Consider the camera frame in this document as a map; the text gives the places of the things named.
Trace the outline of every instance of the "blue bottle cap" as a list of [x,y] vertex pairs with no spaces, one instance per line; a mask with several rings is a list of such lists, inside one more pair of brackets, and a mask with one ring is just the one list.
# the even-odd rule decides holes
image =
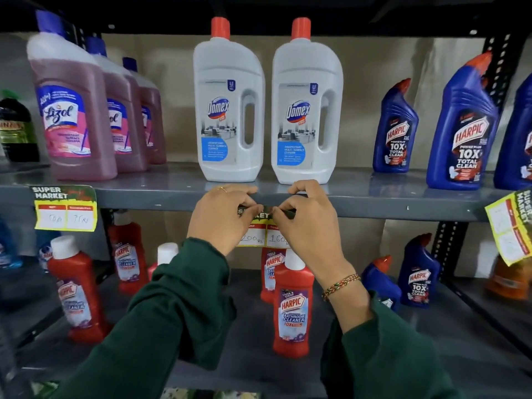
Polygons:
[[107,57],[107,51],[105,50],[105,42],[103,39],[96,36],[87,36],[87,51],[92,55],[100,55]]
[[41,9],[35,11],[35,16],[37,18],[39,32],[55,33],[63,38],[65,37],[63,21],[60,16],[53,12],[43,11]]
[[137,61],[132,57],[123,57],[122,65],[124,66],[124,68],[127,68],[129,71],[135,71],[136,73],[138,72]]

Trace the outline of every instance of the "lizol bottle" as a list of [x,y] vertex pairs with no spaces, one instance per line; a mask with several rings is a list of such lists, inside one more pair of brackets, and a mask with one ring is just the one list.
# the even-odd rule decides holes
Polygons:
[[275,269],[285,262],[286,249],[262,248],[261,300],[273,304],[275,300]]
[[483,53],[460,68],[443,90],[442,111],[430,151],[427,184],[477,190],[498,124],[498,110],[480,76],[492,60]]
[[297,359],[309,354],[314,275],[292,249],[286,250],[284,264],[275,271],[273,351]]
[[9,89],[2,90],[0,100],[0,142],[11,162],[39,162],[39,148],[30,111]]
[[105,320],[94,280],[93,261],[81,252],[72,235],[52,239],[50,273],[58,278],[57,292],[66,320],[69,338],[79,343],[100,343],[111,331]]
[[148,169],[140,88],[124,67],[107,58],[103,39],[87,37],[87,51],[103,71],[118,172]]
[[401,288],[386,275],[391,263],[390,255],[374,260],[364,269],[361,279],[368,291],[375,291],[379,301],[396,311],[398,302],[401,300]]
[[10,229],[0,218],[0,268],[19,268],[22,266],[17,244]]
[[125,295],[135,295],[146,283],[148,274],[140,225],[131,221],[127,210],[114,213],[114,225],[108,229],[113,247],[118,289]]
[[37,260],[45,273],[48,273],[48,261],[52,258],[52,239],[61,236],[59,231],[35,230],[37,236]]
[[[211,36],[194,49],[199,165],[209,181],[252,182],[264,145],[264,73],[257,56],[229,40],[229,21],[211,20]],[[253,142],[244,140],[245,108],[255,106]]]
[[64,39],[61,18],[37,11],[28,41],[52,174],[59,180],[116,177],[103,73],[95,58]]
[[493,183],[508,190],[532,186],[532,74],[517,88]]
[[166,244],[159,245],[157,248],[157,263],[152,264],[150,268],[148,268],[148,280],[150,282],[152,281],[152,275],[157,266],[170,263],[178,253],[179,247],[174,242],[167,242]]
[[375,172],[408,172],[419,123],[417,113],[404,100],[410,81],[407,78],[397,83],[382,99],[373,152]]
[[[273,57],[271,164],[277,179],[327,183],[336,165],[344,75],[336,54],[310,41],[310,19],[297,18],[292,40]],[[327,117],[320,130],[322,108]],[[323,145],[319,132],[324,131]]]
[[397,284],[401,288],[401,304],[428,307],[440,270],[439,262],[425,248],[431,234],[417,236],[404,248],[404,259]]
[[134,58],[124,57],[122,63],[124,68],[133,74],[138,86],[140,86],[140,103],[142,104],[148,162],[152,165],[164,164],[166,162],[166,146],[161,93],[153,82],[137,73],[137,61]]

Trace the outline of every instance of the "green sleeve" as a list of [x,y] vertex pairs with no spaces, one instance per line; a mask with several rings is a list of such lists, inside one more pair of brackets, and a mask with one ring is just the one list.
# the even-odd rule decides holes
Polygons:
[[53,399],[158,399],[177,358],[215,369],[236,316],[228,277],[222,254],[187,239]]
[[321,358],[329,397],[459,399],[432,341],[395,312],[371,300],[375,317],[342,335],[332,323]]

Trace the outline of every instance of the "blue bottle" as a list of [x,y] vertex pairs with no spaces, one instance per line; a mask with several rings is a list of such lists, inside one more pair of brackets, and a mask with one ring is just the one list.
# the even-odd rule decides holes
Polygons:
[[491,52],[469,60],[443,90],[442,111],[427,170],[434,189],[477,190],[498,125],[498,109],[482,88]]
[[493,183],[507,190],[532,186],[532,74],[517,88]]
[[404,248],[403,264],[397,281],[401,288],[401,304],[426,308],[434,294],[441,266],[425,248],[431,236],[417,236]]
[[17,245],[11,231],[0,218],[0,268],[19,268],[22,266]]
[[391,263],[390,255],[374,260],[362,272],[361,280],[368,291],[376,292],[379,301],[396,311],[401,299],[401,288],[386,275]]
[[375,172],[408,172],[419,123],[417,113],[404,100],[410,81],[411,79],[407,78],[398,82],[382,100],[373,152]]
[[50,241],[60,237],[59,231],[35,230],[37,236],[37,260],[39,265],[48,273],[48,261],[52,258],[52,247]]

